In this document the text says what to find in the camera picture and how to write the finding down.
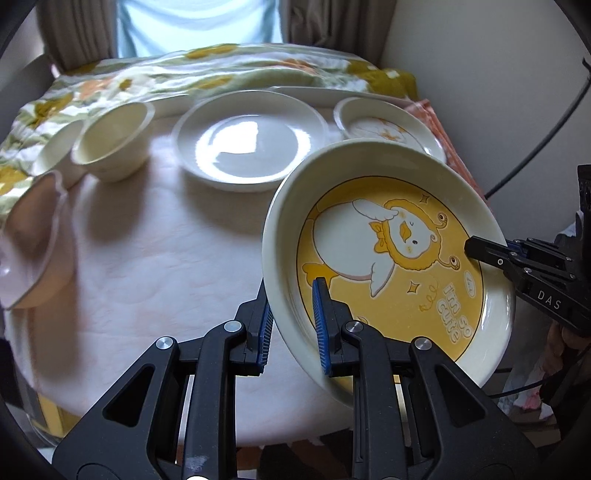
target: duck illustration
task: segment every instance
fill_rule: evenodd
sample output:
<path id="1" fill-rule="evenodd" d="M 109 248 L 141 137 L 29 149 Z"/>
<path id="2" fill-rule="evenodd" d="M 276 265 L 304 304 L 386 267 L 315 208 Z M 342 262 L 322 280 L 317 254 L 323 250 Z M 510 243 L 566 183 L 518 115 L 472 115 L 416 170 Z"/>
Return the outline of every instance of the duck illustration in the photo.
<path id="1" fill-rule="evenodd" d="M 435 223 L 420 207 L 394 199 L 382 207 L 365 199 L 339 203 L 319 212 L 314 208 L 313 241 L 322 264 L 302 266 L 307 282 L 324 277 L 328 286 L 335 277 L 370 281 L 375 297 L 386 286 L 398 265 L 405 270 L 425 270 L 436 262 L 459 270 L 460 261 L 439 255 L 447 216 L 440 212 Z"/>

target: white bowl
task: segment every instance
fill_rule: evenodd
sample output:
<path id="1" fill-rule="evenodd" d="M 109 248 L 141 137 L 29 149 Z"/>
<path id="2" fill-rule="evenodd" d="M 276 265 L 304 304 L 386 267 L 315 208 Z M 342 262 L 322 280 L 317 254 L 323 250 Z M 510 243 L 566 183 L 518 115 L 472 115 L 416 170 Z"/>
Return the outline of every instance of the white bowl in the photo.
<path id="1" fill-rule="evenodd" d="M 437 138 L 418 118 L 391 103 L 352 97 L 335 106 L 335 122 L 345 138 L 390 140 L 446 163 Z"/>
<path id="2" fill-rule="evenodd" d="M 74 259 L 68 193 L 61 174 L 50 171 L 18 199 L 0 231 L 2 307 L 45 303 L 70 281 Z"/>
<path id="3" fill-rule="evenodd" d="M 263 192 L 326 144 L 328 126 L 308 104 L 281 93 L 243 90 L 196 105 L 177 123 L 182 166 L 211 186 Z"/>
<path id="4" fill-rule="evenodd" d="M 85 126 L 72 160 L 102 181 L 120 181 L 135 173 L 150 153 L 154 106 L 132 102 L 106 111 Z"/>
<path id="5" fill-rule="evenodd" d="M 33 162 L 31 174 L 38 177 L 50 170 L 57 170 L 61 173 L 65 188 L 74 186 L 86 174 L 83 167 L 72 163 L 71 157 L 72 147 L 83 127 L 84 121 L 75 120 L 53 135 Z"/>
<path id="6" fill-rule="evenodd" d="M 318 385 L 352 405 L 350 385 L 326 377 L 320 366 L 311 273 L 312 279 L 334 277 L 333 298 L 385 335 L 396 337 L 395 329 L 398 339 L 426 335 L 449 347 L 482 386 L 505 352 L 515 297 L 500 270 L 467 259 L 463 244 L 471 235 L 505 243 L 482 199 L 433 157 L 379 140 L 347 140 L 308 156 L 277 190 L 262 241 L 269 304 L 291 353 Z M 408 257 L 393 261 L 387 238 L 409 242 Z M 383 268 L 392 264 L 393 270 Z M 462 316 L 469 325 L 461 324 Z M 446 321 L 455 322 L 449 333 Z"/>

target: light blue sheer curtain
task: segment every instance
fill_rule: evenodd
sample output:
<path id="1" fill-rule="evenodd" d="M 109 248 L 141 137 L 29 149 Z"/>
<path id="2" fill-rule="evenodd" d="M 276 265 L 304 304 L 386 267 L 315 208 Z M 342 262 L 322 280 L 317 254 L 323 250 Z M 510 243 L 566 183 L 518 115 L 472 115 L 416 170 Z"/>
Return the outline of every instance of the light blue sheer curtain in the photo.
<path id="1" fill-rule="evenodd" d="M 218 43 L 280 43 L 278 0 L 119 0 L 119 57 Z"/>

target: white wall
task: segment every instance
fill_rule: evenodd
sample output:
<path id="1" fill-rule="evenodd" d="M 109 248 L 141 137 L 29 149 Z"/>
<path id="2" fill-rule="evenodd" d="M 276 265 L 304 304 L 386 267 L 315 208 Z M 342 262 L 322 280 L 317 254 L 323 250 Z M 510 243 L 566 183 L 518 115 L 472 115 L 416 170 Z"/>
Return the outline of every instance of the white wall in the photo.
<path id="1" fill-rule="evenodd" d="M 382 59 L 414 73 L 486 191 L 570 105 L 589 53 L 553 0 L 398 0 Z M 574 221 L 591 163 L 591 92 L 554 141 L 491 198 L 508 238 L 553 240 Z"/>
<path id="2" fill-rule="evenodd" d="M 27 64 L 43 53 L 35 9 L 31 11 L 0 58 L 0 90 Z"/>

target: white plate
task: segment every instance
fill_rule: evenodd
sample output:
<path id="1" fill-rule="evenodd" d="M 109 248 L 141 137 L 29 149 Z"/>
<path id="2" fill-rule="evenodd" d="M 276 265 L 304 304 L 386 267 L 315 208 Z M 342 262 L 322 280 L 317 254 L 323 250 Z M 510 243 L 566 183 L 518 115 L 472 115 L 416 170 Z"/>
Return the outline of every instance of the white plate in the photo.
<path id="1" fill-rule="evenodd" d="M 443 147 L 419 119 L 382 100 L 352 97 L 335 107 L 335 122 L 345 138 L 373 138 L 406 145 L 446 163 Z"/>
<path id="2" fill-rule="evenodd" d="M 355 206 L 353 199 L 365 202 Z M 342 212 L 331 210 L 336 214 L 330 220 L 323 212 L 332 207 Z M 394 211 L 395 215 L 384 217 L 393 218 L 385 220 L 388 232 L 392 232 L 386 235 L 379 219 L 384 212 Z M 407 215 L 405 222 L 394 225 L 401 212 Z M 343 218 L 348 219 L 344 226 L 340 223 Z M 408 258 L 399 255 L 392 262 L 390 258 L 394 257 L 389 255 L 385 239 L 398 245 L 401 240 L 395 239 L 396 232 L 408 242 L 409 254 Z M 348 140 L 308 156 L 277 190 L 262 242 L 267 296 L 291 353 L 318 385 L 352 405 L 350 388 L 322 371 L 308 313 L 311 289 L 306 284 L 306 271 L 325 277 L 329 272 L 328 276 L 335 277 L 331 295 L 347 302 L 354 317 L 370 325 L 379 324 L 382 331 L 383 325 L 392 325 L 401 332 L 399 339 L 406 341 L 418 335 L 436 337 L 436 342 L 448 352 L 451 349 L 458 365 L 482 386 L 505 352 L 515 297 L 500 270 L 465 257 L 463 243 L 470 235 L 505 242 L 482 199 L 433 157 L 384 140 Z M 411 245 L 415 238 L 417 244 Z M 335 247 L 326 253 L 331 242 Z M 317 264 L 310 263 L 309 255 Z M 381 268 L 389 262 L 395 265 L 390 272 Z M 373 270 L 381 275 L 372 276 L 370 281 Z M 343 297 L 346 289 L 355 289 L 354 295 Z M 382 308 L 386 315 L 367 316 L 365 305 Z M 464 316 L 467 323 L 463 325 Z M 446 322 L 450 321 L 454 323 L 448 330 Z M 388 328 L 384 333 L 396 336 Z"/>
<path id="3" fill-rule="evenodd" d="M 262 192 L 323 147 L 327 130 L 322 116 L 300 100 L 243 90 L 193 107 L 174 127 L 173 141 L 183 167 L 206 183 Z"/>

